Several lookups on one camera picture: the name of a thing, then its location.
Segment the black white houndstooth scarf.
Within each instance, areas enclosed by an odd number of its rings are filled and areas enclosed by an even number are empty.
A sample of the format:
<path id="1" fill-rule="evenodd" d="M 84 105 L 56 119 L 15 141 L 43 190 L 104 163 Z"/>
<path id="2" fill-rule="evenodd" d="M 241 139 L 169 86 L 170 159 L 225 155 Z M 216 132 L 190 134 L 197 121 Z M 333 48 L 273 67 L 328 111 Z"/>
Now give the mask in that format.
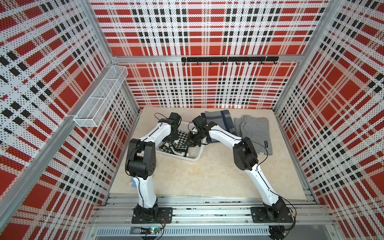
<path id="1" fill-rule="evenodd" d="M 189 157 L 189 147 L 185 145 L 188 140 L 188 134 L 182 131 L 179 131 L 179 139 L 172 143 L 166 142 L 162 143 L 158 149 L 163 153 L 168 153 L 171 155 L 176 155 L 179 157 Z"/>

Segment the white plastic basket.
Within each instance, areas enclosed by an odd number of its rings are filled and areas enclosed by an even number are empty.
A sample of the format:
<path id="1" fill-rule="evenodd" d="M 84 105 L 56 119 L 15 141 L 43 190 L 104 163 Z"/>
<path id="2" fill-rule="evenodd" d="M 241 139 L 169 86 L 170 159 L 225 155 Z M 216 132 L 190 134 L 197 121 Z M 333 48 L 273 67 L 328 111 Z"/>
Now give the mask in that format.
<path id="1" fill-rule="evenodd" d="M 196 162 L 203 153 L 204 146 L 207 143 L 206 139 L 202 140 L 202 145 L 195 147 L 187 147 L 184 144 L 188 140 L 189 130 L 196 131 L 195 127 L 189 126 L 190 123 L 182 121 L 178 128 L 179 138 L 172 143 L 161 143 L 157 149 L 157 154 L 162 154 L 168 157 L 174 157 L 181 160 Z"/>

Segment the blue grey plaid scarf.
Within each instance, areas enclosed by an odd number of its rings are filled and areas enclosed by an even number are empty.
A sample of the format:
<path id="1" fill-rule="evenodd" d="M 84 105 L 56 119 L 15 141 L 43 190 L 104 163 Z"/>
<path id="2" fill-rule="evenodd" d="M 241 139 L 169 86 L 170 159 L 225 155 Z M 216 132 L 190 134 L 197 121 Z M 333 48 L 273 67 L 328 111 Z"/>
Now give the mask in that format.
<path id="1" fill-rule="evenodd" d="M 206 120 L 207 123 L 214 122 L 227 132 L 238 136 L 233 119 L 229 110 L 203 112 L 201 117 Z"/>

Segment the grey knit scarf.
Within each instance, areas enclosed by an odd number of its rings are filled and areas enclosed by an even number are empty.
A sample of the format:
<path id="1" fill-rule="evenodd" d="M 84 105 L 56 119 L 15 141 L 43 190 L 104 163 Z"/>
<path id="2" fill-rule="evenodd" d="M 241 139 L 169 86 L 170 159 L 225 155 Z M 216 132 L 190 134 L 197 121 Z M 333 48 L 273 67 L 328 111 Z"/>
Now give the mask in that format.
<path id="1" fill-rule="evenodd" d="M 273 154 L 272 142 L 270 137 L 270 125 L 267 118 L 255 118 L 248 115 L 235 118 L 234 126 L 239 137 L 248 137 L 254 143 L 258 154 Z"/>

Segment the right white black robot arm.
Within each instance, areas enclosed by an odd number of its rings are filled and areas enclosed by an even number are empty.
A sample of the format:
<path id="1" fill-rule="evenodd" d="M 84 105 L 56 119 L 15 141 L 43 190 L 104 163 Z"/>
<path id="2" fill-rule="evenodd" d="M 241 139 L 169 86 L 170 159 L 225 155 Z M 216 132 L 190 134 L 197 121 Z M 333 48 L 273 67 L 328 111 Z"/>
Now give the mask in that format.
<path id="1" fill-rule="evenodd" d="M 214 122 L 207 123 L 201 116 L 192 120 L 195 131 L 189 132 L 187 146 L 201 146 L 204 138 L 219 141 L 233 151 L 234 163 L 244 171 L 259 191 L 267 214 L 275 220 L 283 217 L 288 208 L 284 199 L 278 195 L 265 177 L 258 160 L 253 142 L 248 138 L 237 137 L 222 129 Z"/>

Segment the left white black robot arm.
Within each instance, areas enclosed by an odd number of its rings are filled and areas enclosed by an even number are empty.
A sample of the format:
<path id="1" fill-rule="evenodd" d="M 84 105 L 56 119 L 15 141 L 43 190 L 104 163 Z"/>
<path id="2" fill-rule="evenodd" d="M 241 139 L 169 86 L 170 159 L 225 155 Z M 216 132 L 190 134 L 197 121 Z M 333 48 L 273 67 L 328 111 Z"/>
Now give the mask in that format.
<path id="1" fill-rule="evenodd" d="M 180 123 L 181 116 L 171 113 L 168 118 L 160 119 L 149 133 L 129 142 L 125 171 L 136 183 L 140 210 L 153 210 L 157 205 L 152 178 L 157 164 L 156 148 L 163 142 L 179 138 Z"/>

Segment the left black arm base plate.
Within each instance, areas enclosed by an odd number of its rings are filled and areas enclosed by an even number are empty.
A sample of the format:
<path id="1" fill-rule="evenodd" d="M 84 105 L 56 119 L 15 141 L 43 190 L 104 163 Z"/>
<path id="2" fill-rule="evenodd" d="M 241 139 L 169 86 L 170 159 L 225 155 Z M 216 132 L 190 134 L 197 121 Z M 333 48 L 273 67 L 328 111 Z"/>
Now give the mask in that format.
<path id="1" fill-rule="evenodd" d="M 151 209 L 142 208 L 137 205 L 133 210 L 132 224 L 149 224 L 149 223 L 166 223 L 170 224 L 173 218 L 173 208 L 159 208 L 154 207 Z"/>

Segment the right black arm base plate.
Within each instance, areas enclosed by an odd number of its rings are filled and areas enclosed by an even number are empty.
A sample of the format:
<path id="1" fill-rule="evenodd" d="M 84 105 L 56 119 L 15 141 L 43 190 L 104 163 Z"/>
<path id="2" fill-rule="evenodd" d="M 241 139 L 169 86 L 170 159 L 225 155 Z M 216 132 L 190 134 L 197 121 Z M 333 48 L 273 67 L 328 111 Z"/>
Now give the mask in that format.
<path id="1" fill-rule="evenodd" d="M 293 223 L 293 215 L 289 208 L 285 208 L 280 212 L 274 212 L 272 209 L 265 207 L 251 207 L 251 217 L 253 223 Z"/>

